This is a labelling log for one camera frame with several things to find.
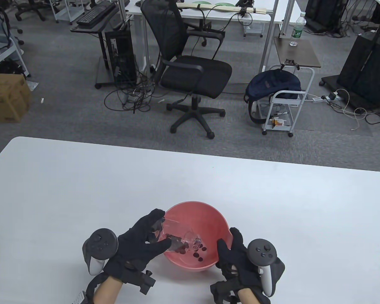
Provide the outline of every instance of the pink bowl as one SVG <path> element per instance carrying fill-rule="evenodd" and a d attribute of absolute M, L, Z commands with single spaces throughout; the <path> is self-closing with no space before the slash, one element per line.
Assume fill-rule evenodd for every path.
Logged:
<path fill-rule="evenodd" d="M 166 219 L 175 220 L 191 227 L 201 237 L 206 251 L 199 249 L 197 253 L 203 258 L 202 262 L 193 256 L 189 250 L 185 255 L 176 252 L 165 252 L 164 255 L 173 264 L 186 271 L 203 271 L 218 262 L 217 239 L 224 239 L 228 248 L 232 244 L 232 234 L 222 214 L 209 204 L 199 201 L 185 201 L 166 211 Z"/>

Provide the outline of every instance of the black glove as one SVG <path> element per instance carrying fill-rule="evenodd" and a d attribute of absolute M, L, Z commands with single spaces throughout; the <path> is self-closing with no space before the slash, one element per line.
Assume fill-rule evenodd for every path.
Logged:
<path fill-rule="evenodd" d="M 153 244 L 146 244 L 151 226 L 164 217 L 165 211 L 152 210 L 148 215 L 140 218 L 135 225 L 118 237 L 117 253 L 109 259 L 103 271 L 114 278 L 122 278 L 123 272 L 128 270 L 143 271 L 151 259 L 164 253 L 172 241 L 164 239 Z"/>
<path fill-rule="evenodd" d="M 231 250 L 228 249 L 223 239 L 217 241 L 219 261 L 216 266 L 221 269 L 222 275 L 228 281 L 228 284 L 225 282 L 225 285 L 222 286 L 231 285 L 235 294 L 240 289 L 251 288 L 261 304 L 270 304 L 269 298 L 263 295 L 262 282 L 257 267 L 246 255 L 247 249 L 244 246 L 242 234 L 234 227 L 229 230 L 233 235 Z"/>

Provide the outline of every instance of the water bottle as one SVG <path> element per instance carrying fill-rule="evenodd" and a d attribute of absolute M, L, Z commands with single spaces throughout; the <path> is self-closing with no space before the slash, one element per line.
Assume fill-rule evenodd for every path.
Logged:
<path fill-rule="evenodd" d="M 297 46 L 297 40 L 300 39 L 301 33 L 303 32 L 304 26 L 306 24 L 305 17 L 306 13 L 301 12 L 300 17 L 298 17 L 297 21 L 295 22 L 293 33 L 291 34 L 291 41 L 290 45 L 295 47 Z"/>

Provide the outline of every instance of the mesh chair back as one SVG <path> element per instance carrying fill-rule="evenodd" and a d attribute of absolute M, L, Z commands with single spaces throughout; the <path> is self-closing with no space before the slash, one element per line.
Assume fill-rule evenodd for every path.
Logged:
<path fill-rule="evenodd" d="M 188 36 L 176 1 L 145 0 L 141 11 L 155 35 L 161 56 L 170 61 L 181 55 Z"/>

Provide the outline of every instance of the floor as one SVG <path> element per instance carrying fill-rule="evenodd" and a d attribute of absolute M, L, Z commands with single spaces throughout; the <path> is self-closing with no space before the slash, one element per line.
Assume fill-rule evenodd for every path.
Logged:
<path fill-rule="evenodd" d="M 303 9 L 306 7 L 303 1 L 299 4 Z M 31 80 L 39 85 L 32 94 L 31 109 L 21 123 L 0 123 L 0 152 L 12 138 L 31 136 L 380 171 L 380 124 L 370 126 L 361 121 L 360 128 L 352 131 L 356 121 L 335 113 L 325 103 L 304 104 L 293 138 L 283 132 L 268 132 L 267 136 L 262 136 L 260 127 L 248 117 L 242 95 L 222 94 L 215 100 L 202 101 L 206 106 L 226 110 L 225 118 L 206 116 L 215 132 L 214 140 L 207 139 L 202 127 L 191 120 L 180 126 L 176 134 L 169 133 L 170 125 L 181 113 L 166 111 L 165 103 L 179 99 L 179 95 L 166 95 L 160 103 L 161 98 L 154 98 L 151 111 L 147 113 L 107 110 L 103 99 L 112 88 L 96 90 L 93 86 L 100 55 L 97 38 L 71 33 L 67 23 L 56 24 L 50 11 L 46 15 L 45 22 L 34 14 L 26 14 L 22 22 L 16 21 L 14 14 L 9 15 L 11 24 L 24 31 L 19 35 L 25 41 L 23 57 L 32 73 Z M 340 72 L 355 35 L 333 39 L 303 33 L 303 38 L 311 41 L 323 64 L 316 70 L 310 93 L 328 94 L 329 91 L 318 86 L 319 79 Z M 189 40 L 185 54 L 191 52 L 194 43 L 195 40 Z M 149 44 L 155 61 L 158 48 L 153 37 Z M 244 90 L 246 84 L 239 83 L 249 82 L 257 73 L 263 45 L 264 38 L 255 35 L 244 38 L 238 23 L 228 26 L 216 57 L 233 68 L 227 92 Z M 214 41 L 209 41 L 205 48 L 198 43 L 194 55 L 211 57 L 215 48 Z M 278 63 L 274 50 L 270 63 Z M 304 83 L 307 75 L 301 76 Z M 110 96 L 109 106 L 118 106 L 116 96 Z"/>

